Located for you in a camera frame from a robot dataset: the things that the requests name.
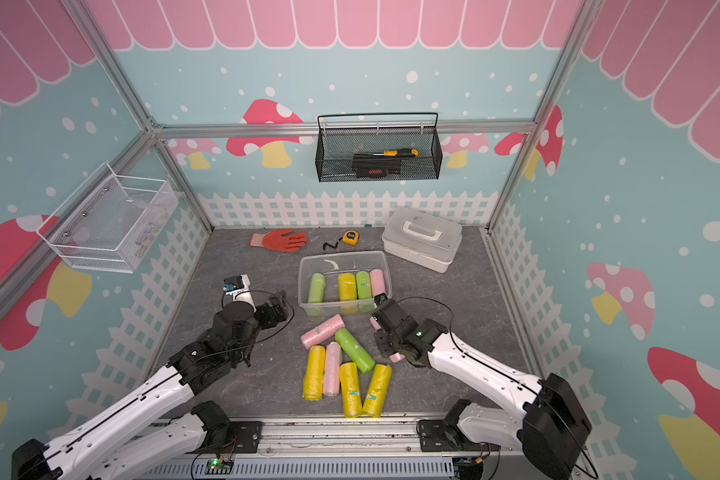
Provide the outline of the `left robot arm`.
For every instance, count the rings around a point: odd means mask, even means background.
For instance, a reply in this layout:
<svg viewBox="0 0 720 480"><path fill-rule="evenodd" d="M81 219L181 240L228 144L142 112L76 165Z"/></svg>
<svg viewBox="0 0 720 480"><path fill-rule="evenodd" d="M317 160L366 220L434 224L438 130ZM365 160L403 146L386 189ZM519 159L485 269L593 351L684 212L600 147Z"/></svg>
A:
<svg viewBox="0 0 720 480"><path fill-rule="evenodd" d="M249 291L236 292L209 329L131 393L46 443L31 439L19 446L11 457L12 478L135 479L182 454L255 452L260 423L233 422L213 401L151 433L145 430L238 365L249 365L259 333L280 333L293 315L283 291L261 304L254 304Z"/></svg>

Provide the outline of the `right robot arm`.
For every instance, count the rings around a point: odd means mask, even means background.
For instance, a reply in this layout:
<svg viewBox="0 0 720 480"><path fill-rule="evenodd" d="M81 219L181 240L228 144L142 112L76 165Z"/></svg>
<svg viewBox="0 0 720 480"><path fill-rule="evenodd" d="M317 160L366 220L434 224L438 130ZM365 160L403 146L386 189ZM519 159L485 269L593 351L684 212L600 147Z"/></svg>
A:
<svg viewBox="0 0 720 480"><path fill-rule="evenodd" d="M579 469L598 478L585 443L592 424L563 377L546 378L509 367L426 318L417 320L400 302L379 294L372 317L380 354L401 355L415 368L436 370L468 385L494 402L486 408L461 399L442 420L438 438L455 450L469 445L519 449L550 479L568 479Z"/></svg>

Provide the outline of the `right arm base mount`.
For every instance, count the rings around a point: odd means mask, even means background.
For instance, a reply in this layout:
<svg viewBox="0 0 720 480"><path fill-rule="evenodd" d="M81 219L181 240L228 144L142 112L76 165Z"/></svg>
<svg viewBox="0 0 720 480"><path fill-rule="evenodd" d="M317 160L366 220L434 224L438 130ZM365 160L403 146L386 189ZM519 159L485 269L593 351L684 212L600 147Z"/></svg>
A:
<svg viewBox="0 0 720 480"><path fill-rule="evenodd" d="M419 420L416 433L423 452L488 452L499 451L500 446L491 443L478 444L469 440L458 428L459 416L472 402L459 399L443 419Z"/></svg>

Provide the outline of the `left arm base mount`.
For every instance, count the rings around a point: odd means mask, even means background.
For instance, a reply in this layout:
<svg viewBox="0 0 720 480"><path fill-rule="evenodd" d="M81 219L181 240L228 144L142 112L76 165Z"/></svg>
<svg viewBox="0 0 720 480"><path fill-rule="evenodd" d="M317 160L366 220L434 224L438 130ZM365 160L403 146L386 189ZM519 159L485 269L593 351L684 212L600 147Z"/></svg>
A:
<svg viewBox="0 0 720 480"><path fill-rule="evenodd" d="M190 413L202 423L205 437L194 453L256 453L262 437L261 421L231 420L214 401L195 405Z"/></svg>

